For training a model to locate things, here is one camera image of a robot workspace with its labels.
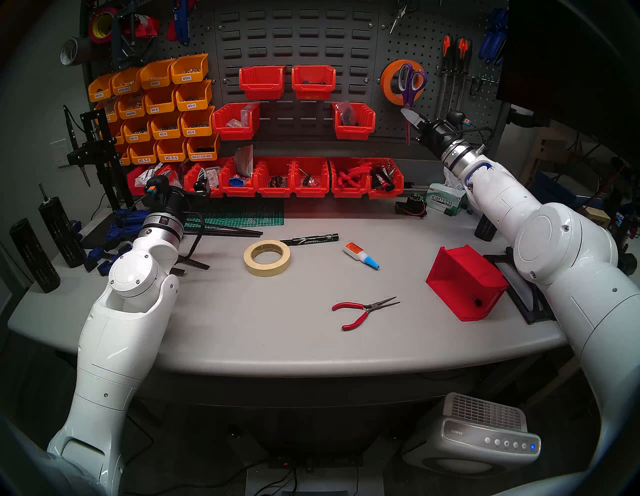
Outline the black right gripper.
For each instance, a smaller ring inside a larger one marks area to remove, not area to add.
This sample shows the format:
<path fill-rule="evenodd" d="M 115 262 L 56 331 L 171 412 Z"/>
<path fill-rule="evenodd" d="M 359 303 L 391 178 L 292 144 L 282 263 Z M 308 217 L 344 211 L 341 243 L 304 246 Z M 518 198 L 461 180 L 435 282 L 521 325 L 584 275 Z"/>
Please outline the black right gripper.
<path fill-rule="evenodd" d="M 415 138 L 415 142 L 434 156 L 442 156 L 451 143 L 458 139 L 458 128 L 447 120 L 426 122 L 425 116 L 409 108 L 402 108 L 401 113 L 408 124 L 422 133 Z"/>

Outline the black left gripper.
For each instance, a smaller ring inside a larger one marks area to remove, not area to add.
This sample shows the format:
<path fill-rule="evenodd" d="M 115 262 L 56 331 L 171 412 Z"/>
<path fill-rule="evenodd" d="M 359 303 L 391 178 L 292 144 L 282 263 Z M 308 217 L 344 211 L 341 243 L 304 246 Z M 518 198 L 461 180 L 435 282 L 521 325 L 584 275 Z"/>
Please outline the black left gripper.
<path fill-rule="evenodd" d="M 209 176 L 205 168 L 194 168 L 194 191 L 186 191 L 173 185 L 159 186 L 159 211 L 169 215 L 185 215 L 196 199 L 209 196 Z M 151 178 L 151 171 L 144 171 L 135 178 L 135 187 L 144 188 Z"/>

